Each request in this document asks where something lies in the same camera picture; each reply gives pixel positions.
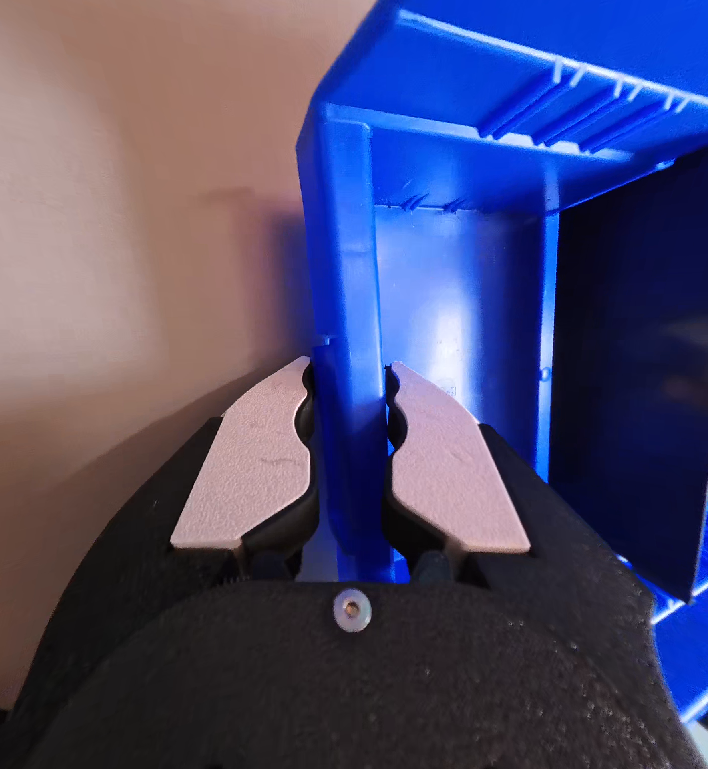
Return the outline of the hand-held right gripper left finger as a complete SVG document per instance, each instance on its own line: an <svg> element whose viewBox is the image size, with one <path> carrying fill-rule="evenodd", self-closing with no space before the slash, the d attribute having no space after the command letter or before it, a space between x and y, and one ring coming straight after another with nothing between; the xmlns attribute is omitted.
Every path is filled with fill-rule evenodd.
<svg viewBox="0 0 708 769"><path fill-rule="evenodd" d="M304 355L223 413L171 535L173 548L301 552L320 519L314 394Z"/></svg>

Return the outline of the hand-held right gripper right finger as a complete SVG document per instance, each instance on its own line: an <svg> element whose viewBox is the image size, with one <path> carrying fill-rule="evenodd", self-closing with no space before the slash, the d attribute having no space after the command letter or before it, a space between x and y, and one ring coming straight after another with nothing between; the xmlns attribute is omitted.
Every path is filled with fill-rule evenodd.
<svg viewBox="0 0 708 769"><path fill-rule="evenodd" d="M527 554L528 535L481 424L448 392L400 361L389 368L395 447L385 489L391 540L403 555Z"/></svg>

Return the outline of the blue plastic storage bin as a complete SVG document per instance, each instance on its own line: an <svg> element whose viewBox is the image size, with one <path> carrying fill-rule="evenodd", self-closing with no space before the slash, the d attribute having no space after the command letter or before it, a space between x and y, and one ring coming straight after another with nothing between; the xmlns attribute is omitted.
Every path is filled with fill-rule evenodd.
<svg viewBox="0 0 708 769"><path fill-rule="evenodd" d="M377 2L296 145L342 578L395 582L386 367L652 589L708 714L708 2Z"/></svg>

